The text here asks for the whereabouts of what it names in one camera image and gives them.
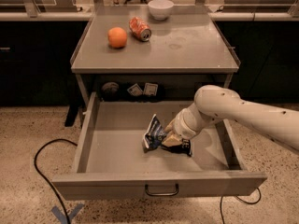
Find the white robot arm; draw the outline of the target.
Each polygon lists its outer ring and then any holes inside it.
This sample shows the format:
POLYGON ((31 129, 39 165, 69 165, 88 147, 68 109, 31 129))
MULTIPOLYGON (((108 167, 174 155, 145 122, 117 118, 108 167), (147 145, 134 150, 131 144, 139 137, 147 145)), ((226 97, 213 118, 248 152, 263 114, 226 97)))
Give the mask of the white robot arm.
POLYGON ((201 87, 193 103, 183 108, 166 126, 167 147, 191 140, 205 127, 229 119, 299 153, 299 112, 242 100, 235 91, 214 85, 201 87))

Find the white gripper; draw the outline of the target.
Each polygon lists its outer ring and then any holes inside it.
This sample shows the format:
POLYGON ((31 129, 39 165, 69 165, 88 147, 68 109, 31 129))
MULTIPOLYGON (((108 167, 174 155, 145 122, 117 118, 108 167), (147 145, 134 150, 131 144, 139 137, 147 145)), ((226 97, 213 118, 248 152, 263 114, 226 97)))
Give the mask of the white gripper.
POLYGON ((162 144, 166 147, 178 146, 182 139, 191 140, 198 135, 205 127, 214 125, 218 119, 205 115, 200 112, 195 104, 183 108, 174 118, 174 123, 170 122, 164 129, 166 133, 173 130, 163 140, 162 144))

